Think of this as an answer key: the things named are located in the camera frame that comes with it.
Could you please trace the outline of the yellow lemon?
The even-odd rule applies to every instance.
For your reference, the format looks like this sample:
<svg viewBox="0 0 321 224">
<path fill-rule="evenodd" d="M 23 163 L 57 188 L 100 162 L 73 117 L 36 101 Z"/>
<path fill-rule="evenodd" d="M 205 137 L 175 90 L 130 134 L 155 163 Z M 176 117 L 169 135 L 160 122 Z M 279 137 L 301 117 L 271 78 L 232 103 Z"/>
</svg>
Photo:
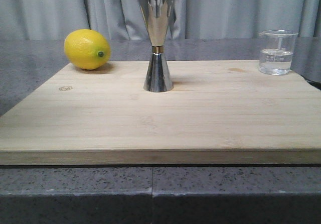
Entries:
<svg viewBox="0 0 321 224">
<path fill-rule="evenodd" d="M 75 66 L 94 70 L 109 60 L 111 48 L 101 33 L 90 29 L 79 29 L 69 33 L 65 38 L 64 53 Z"/>
</svg>

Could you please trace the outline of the glass beaker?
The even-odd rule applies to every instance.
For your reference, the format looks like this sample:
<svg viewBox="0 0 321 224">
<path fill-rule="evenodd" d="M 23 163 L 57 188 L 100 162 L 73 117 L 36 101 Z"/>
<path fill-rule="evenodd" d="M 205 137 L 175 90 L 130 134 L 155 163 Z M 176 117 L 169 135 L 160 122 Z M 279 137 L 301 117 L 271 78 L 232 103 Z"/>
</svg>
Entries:
<svg viewBox="0 0 321 224">
<path fill-rule="evenodd" d="M 258 70 L 268 75 L 287 75 L 290 72 L 297 32 L 265 30 L 259 33 L 263 47 L 259 53 Z"/>
</svg>

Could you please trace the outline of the bamboo cutting board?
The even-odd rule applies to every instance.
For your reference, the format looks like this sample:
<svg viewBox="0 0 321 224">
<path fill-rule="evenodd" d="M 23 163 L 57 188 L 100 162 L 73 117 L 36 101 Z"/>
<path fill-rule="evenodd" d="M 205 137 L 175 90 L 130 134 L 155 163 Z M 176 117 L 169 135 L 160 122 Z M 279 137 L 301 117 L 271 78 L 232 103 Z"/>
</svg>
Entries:
<svg viewBox="0 0 321 224">
<path fill-rule="evenodd" d="M 257 65 L 170 61 L 152 93 L 146 62 L 68 64 L 1 117 L 1 164 L 320 163 L 320 91 Z"/>
</svg>

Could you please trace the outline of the steel double jigger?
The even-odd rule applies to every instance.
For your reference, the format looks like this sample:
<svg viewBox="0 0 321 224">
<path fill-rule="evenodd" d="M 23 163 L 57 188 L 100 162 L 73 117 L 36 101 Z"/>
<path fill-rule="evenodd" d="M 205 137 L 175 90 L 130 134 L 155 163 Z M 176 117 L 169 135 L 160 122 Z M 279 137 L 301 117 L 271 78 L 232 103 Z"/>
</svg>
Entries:
<svg viewBox="0 0 321 224">
<path fill-rule="evenodd" d="M 150 92 L 166 92 L 173 88 L 164 43 L 174 2 L 175 0 L 139 0 L 152 50 L 144 83 L 144 89 Z"/>
</svg>

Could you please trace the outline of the grey curtain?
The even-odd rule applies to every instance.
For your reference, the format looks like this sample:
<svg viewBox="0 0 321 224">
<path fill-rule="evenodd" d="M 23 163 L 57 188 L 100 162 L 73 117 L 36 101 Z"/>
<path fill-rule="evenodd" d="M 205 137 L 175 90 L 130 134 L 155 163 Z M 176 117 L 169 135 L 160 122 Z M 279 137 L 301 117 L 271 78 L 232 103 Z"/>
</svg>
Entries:
<svg viewBox="0 0 321 224">
<path fill-rule="evenodd" d="M 147 38 L 138 0 L 1 0 L 2 40 L 60 40 L 77 29 Z M 269 29 L 320 36 L 320 0 L 175 0 L 168 37 L 254 38 Z"/>
</svg>

